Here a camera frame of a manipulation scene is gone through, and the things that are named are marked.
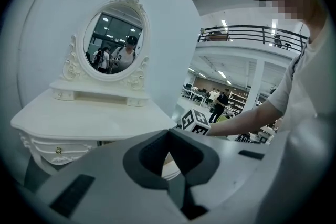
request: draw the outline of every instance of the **shelf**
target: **shelf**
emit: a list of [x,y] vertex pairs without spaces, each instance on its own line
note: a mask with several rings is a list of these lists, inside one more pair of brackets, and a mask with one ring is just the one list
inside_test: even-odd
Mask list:
[[246,103],[241,102],[241,101],[239,101],[239,100],[236,100],[236,99],[234,99],[234,98],[232,98],[232,97],[230,97],[229,99],[235,100],[236,102],[242,103],[242,104],[244,104],[244,105],[246,104]]
[[238,97],[240,97],[240,98],[243,98],[243,99],[245,99],[245,100],[247,100],[247,98],[245,98],[245,97],[242,97],[242,96],[240,96],[240,95],[237,95],[237,94],[235,94],[235,93],[231,93],[232,95],[235,95],[235,96],[238,96]]
[[239,112],[240,112],[240,111],[236,111],[236,110],[233,110],[233,109],[231,109],[231,108],[228,108],[227,106],[225,107],[225,109],[230,110],[230,111],[232,111],[232,112],[236,112],[236,113],[239,113]]
[[[235,104],[234,106],[238,107],[236,104]],[[243,108],[240,108],[240,107],[238,107],[238,108],[239,108],[239,109],[243,109]]]

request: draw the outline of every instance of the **black panel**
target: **black panel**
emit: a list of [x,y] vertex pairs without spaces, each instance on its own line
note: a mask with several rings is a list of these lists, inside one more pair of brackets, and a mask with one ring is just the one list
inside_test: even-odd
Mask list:
[[169,129],[169,152],[189,186],[207,183],[219,167],[219,157],[210,147]]
[[257,153],[257,152],[253,152],[253,151],[247,151],[247,150],[239,151],[238,154],[246,156],[246,157],[250,157],[250,158],[253,158],[253,159],[259,159],[259,160],[262,160],[262,158],[264,157],[264,154],[262,154],[262,153]]
[[167,180],[161,177],[168,154],[167,130],[130,148],[124,155],[123,166],[129,177],[144,188],[166,189]]
[[93,181],[92,176],[79,175],[50,205],[50,208],[68,218],[79,205]]

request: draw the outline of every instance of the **glass railing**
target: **glass railing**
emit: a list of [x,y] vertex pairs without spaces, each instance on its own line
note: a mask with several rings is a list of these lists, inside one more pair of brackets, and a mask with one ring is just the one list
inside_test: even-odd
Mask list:
[[230,25],[202,28],[198,42],[252,40],[267,46],[302,51],[307,37],[287,30],[258,25]]

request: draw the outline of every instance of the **pillar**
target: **pillar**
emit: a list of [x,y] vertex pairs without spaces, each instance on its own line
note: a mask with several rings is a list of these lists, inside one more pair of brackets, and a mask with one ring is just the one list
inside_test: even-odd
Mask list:
[[253,83],[251,86],[250,93],[248,94],[246,104],[243,108],[243,112],[247,110],[251,110],[254,107],[254,103],[256,102],[256,99],[259,96],[261,80],[264,74],[264,66],[265,66],[265,61],[257,60],[256,72],[254,73]]

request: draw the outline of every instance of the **white curved wall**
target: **white curved wall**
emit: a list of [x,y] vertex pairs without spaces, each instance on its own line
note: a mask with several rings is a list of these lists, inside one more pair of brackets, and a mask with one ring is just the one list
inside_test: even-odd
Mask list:
[[[19,56],[23,104],[45,91],[61,74],[70,37],[86,15],[105,0],[36,0],[26,21]],[[172,115],[201,26],[192,0],[140,0],[151,27],[146,88]]]
[[30,152],[23,147],[18,131],[10,120],[22,108],[18,94],[17,73],[21,61],[21,31],[35,0],[13,0],[7,10],[0,34],[0,155],[9,172],[23,184]]

